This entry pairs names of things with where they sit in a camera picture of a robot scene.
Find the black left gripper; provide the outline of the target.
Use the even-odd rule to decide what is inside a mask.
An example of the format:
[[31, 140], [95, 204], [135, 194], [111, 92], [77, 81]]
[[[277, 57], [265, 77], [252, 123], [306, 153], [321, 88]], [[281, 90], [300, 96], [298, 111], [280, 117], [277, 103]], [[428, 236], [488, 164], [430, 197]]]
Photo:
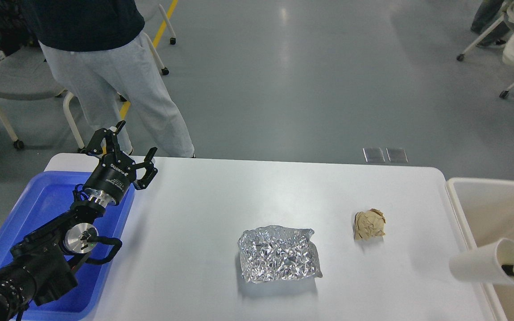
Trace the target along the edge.
[[[88, 201], [100, 206], [118, 205], [132, 184], [137, 190], [146, 189], [158, 173], [153, 160], [156, 147], [150, 148], [140, 163], [120, 148], [118, 136], [125, 124], [126, 121], [121, 120], [114, 127], [96, 130], [87, 146], [82, 148], [82, 154], [105, 154], [83, 184]], [[137, 179], [139, 169], [145, 169], [145, 174]]]

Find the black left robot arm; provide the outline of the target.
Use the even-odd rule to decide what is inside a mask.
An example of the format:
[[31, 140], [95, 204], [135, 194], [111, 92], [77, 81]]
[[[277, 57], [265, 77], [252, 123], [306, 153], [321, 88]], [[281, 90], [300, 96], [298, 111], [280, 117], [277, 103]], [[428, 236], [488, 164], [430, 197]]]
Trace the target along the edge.
[[75, 186], [69, 209], [10, 248], [12, 262], [0, 269], [0, 321], [20, 320], [32, 301], [58, 300], [78, 286], [75, 275], [84, 264], [109, 263], [121, 249], [122, 240], [99, 235], [94, 221], [109, 205], [119, 205], [130, 185], [146, 189], [158, 173], [157, 148], [141, 163], [122, 152], [118, 135], [125, 124], [96, 130], [87, 154], [99, 163], [83, 185]]

